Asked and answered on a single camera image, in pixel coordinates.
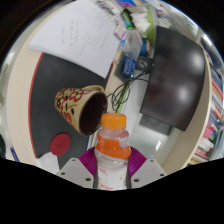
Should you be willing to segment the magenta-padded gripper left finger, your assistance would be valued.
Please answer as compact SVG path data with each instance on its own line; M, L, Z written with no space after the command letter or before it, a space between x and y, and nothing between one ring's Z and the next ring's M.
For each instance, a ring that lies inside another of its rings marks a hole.
M57 175L84 188L97 186L97 160L94 149L87 150L79 158L71 158Z

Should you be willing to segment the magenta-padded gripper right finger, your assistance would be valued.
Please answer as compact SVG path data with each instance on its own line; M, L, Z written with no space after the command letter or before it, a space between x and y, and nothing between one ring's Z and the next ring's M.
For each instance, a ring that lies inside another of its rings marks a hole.
M147 159L137 149L131 148L127 169L128 189L143 187L165 176L166 172L155 159Z

